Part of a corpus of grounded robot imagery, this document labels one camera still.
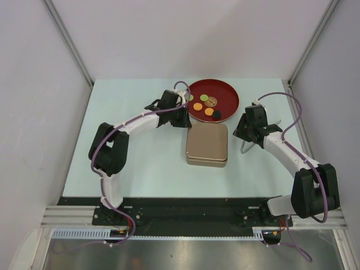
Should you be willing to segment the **round red lacquer tray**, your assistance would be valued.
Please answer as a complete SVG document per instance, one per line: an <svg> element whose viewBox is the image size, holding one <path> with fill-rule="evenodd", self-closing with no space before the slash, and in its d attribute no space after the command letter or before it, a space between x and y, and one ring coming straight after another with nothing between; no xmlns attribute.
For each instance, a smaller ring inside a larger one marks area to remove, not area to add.
<svg viewBox="0 0 360 270"><path fill-rule="evenodd" d="M202 79L190 85L193 100L190 101L188 110L189 115L194 119L206 123L220 123L233 117L239 108L239 94L230 84L218 79ZM203 102L200 100L201 95L207 95L208 100ZM201 111L195 111L193 105L201 103L203 108ZM220 119L214 119L213 116L206 116L204 110L212 108L214 111L219 110L222 113Z"/></svg>

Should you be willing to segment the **metal tongs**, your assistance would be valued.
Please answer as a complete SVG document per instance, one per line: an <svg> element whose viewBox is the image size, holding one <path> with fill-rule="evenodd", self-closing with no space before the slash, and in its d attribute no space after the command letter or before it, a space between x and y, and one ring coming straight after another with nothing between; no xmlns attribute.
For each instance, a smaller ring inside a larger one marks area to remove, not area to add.
<svg viewBox="0 0 360 270"><path fill-rule="evenodd" d="M245 155L247 152L249 152L253 147L255 146L255 143L253 142L246 142L242 141L240 152L242 155Z"/></svg>

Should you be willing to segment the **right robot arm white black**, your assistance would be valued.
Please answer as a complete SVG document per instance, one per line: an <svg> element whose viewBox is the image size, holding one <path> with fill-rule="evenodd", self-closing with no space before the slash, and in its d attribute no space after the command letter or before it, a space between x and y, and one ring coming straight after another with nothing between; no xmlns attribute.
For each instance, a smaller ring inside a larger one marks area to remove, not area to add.
<svg viewBox="0 0 360 270"><path fill-rule="evenodd" d="M284 133L277 124L268 123L267 111L259 103L246 107L233 132L235 137L273 155L294 179L290 195L266 201L259 212L260 221L272 226L281 215L290 214L325 223L329 212L340 206L336 169L299 151Z"/></svg>

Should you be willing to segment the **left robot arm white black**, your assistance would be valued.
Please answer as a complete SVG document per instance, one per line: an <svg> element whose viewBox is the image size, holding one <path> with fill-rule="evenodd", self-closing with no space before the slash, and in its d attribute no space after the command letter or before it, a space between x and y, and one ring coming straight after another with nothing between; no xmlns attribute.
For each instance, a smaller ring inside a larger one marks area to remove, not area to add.
<svg viewBox="0 0 360 270"><path fill-rule="evenodd" d="M189 89L165 90L160 99L147 105L138 116L119 125L102 123L91 144L88 158L91 170L100 176L101 203L107 207L105 219L113 225L123 221L119 208L123 197L118 191L116 176L124 168L130 139L169 123L176 128L191 128L188 103Z"/></svg>

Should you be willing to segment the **tan square tin lid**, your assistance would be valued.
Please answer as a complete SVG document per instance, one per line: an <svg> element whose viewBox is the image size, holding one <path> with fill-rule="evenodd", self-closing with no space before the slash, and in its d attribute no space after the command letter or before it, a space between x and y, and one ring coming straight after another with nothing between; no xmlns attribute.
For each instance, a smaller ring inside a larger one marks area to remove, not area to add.
<svg viewBox="0 0 360 270"><path fill-rule="evenodd" d="M228 129L224 124L192 122L188 129L186 159L228 160Z"/></svg>

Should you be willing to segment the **tan square tin box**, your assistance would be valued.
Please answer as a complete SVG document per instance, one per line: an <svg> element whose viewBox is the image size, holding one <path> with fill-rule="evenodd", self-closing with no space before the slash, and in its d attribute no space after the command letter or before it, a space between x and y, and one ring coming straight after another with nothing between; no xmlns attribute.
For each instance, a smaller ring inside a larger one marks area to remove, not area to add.
<svg viewBox="0 0 360 270"><path fill-rule="evenodd" d="M202 166L202 167L214 167L214 168L224 168L227 164L225 161L216 161L216 160L186 160L188 165Z"/></svg>

